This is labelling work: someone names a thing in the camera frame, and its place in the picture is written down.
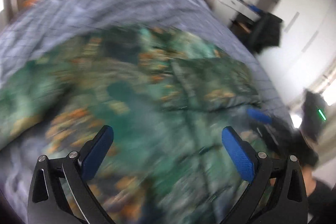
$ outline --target garment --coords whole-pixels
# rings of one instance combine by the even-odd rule
[[[316,181],[316,188],[308,197],[308,211],[314,218],[310,224],[336,223],[336,189],[330,189],[321,181]]]

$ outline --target metal screw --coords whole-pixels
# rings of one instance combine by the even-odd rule
[[[77,151],[72,151],[72,152],[70,152],[69,157],[73,159],[73,158],[76,158],[77,155],[78,155]]]
[[[261,158],[261,159],[264,159],[264,158],[267,157],[267,154],[265,152],[261,151],[261,152],[258,153],[258,157]]]
[[[297,157],[294,155],[291,155],[289,158],[291,159],[291,161],[297,161]]]
[[[46,156],[45,156],[45,155],[39,156],[39,162],[41,162],[41,161],[44,161],[44,160],[45,160],[45,158],[46,158]]]

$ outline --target black device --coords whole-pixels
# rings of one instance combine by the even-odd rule
[[[29,224],[114,224],[86,184],[92,179],[113,143],[113,130],[104,126],[85,143],[60,159],[38,158],[28,200]],[[272,159],[256,152],[231,127],[222,131],[222,143],[238,172],[250,184],[221,224],[306,224],[308,203],[298,160]],[[66,178],[85,220],[75,217],[64,195],[60,178]],[[277,178],[264,209],[253,215],[270,178]]]

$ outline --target green light strip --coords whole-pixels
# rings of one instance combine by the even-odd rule
[[[319,113],[321,114],[321,116],[322,116],[323,120],[325,120],[325,121],[326,121],[327,119],[326,119],[326,117],[323,115],[323,112],[322,112],[320,109],[319,109]]]

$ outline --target gray bed sheet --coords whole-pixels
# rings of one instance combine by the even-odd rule
[[[110,25],[142,22],[174,26],[213,42],[244,62],[262,97],[262,109],[291,123],[287,108],[258,61],[203,0],[40,0],[0,35],[0,85],[19,68],[55,45]],[[31,170],[40,155],[38,127],[31,128],[0,152],[0,190],[26,221]]]

